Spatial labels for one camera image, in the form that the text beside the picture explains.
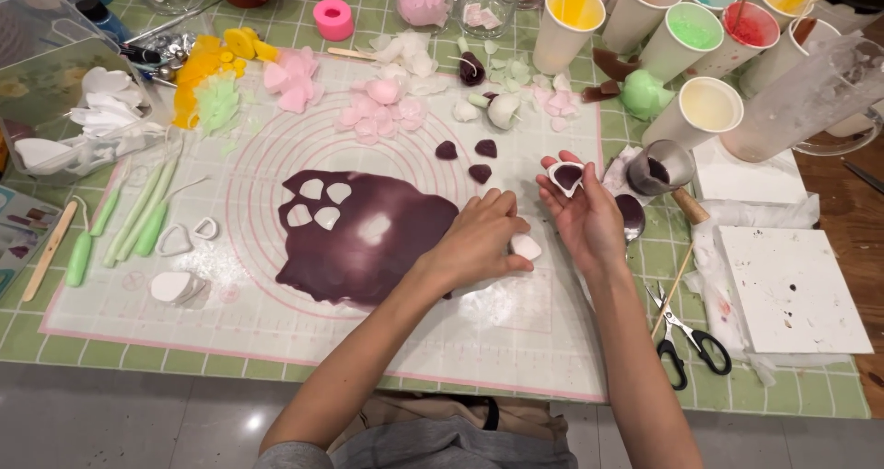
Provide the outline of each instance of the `hand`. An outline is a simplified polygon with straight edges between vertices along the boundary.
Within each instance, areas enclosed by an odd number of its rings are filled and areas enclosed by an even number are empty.
[[[570,151],[560,151],[558,157],[583,163]],[[557,161],[544,157],[540,165],[548,168]],[[585,165],[582,186],[570,198],[546,175],[539,174],[536,181],[540,185],[540,199],[555,217],[558,233],[584,275],[625,264],[623,215],[611,193],[599,183],[595,164]]]
[[[445,292],[513,271],[534,270],[525,257],[503,254],[515,233],[531,229],[516,214],[512,191],[492,188],[484,198],[470,198],[436,247],[417,261],[415,270],[423,270]]]

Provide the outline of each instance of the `gray shirt sleeve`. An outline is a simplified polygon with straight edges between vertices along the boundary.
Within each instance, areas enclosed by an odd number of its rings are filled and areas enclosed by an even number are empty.
[[[315,445],[289,441],[261,454],[254,469],[334,469],[328,454]]]

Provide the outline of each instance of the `person's right hand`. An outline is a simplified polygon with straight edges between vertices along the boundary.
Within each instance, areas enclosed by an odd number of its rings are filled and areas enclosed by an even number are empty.
[[[558,157],[566,162],[583,163],[570,151],[560,151]],[[540,165],[549,168],[557,161],[544,157]],[[595,164],[585,164],[582,187],[577,187],[570,198],[546,175],[538,174],[536,181],[540,185],[540,199],[555,217],[558,233],[584,275],[625,264],[623,215],[611,193],[599,183]]]

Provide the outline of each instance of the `green wax in cup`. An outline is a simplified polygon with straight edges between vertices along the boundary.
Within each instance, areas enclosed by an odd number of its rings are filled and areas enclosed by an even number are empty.
[[[718,37],[711,30],[684,19],[669,19],[669,29],[679,41],[691,48],[709,50],[718,45]]]

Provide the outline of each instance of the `black scissors handle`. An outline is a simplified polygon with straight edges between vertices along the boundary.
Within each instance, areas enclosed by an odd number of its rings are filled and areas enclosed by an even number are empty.
[[[669,358],[672,359],[672,364],[675,366],[675,370],[678,371],[679,383],[672,385],[672,389],[675,391],[682,391],[688,387],[688,376],[684,373],[684,360],[681,360],[678,357],[678,354],[675,353],[675,345],[666,338],[657,345],[657,355],[659,355],[661,359],[663,359],[664,353],[669,353]],[[727,362],[728,370],[730,370],[729,361],[730,359],[728,359]]]
[[[694,329],[693,332],[691,332],[691,337],[694,338],[694,342],[697,343],[697,347],[700,349],[700,358],[703,360],[703,362],[706,362],[706,365],[709,365],[709,368],[713,370],[713,373],[716,373],[720,376],[726,376],[730,373],[730,355],[727,354],[727,350],[724,349],[724,346],[721,345],[721,342],[716,340],[714,336],[710,335],[709,333],[706,333],[705,331],[700,331],[698,329]],[[706,351],[705,347],[703,347],[703,340],[709,340],[719,349],[721,354],[724,356],[723,368],[719,369],[715,365],[712,356],[710,356],[709,352]]]

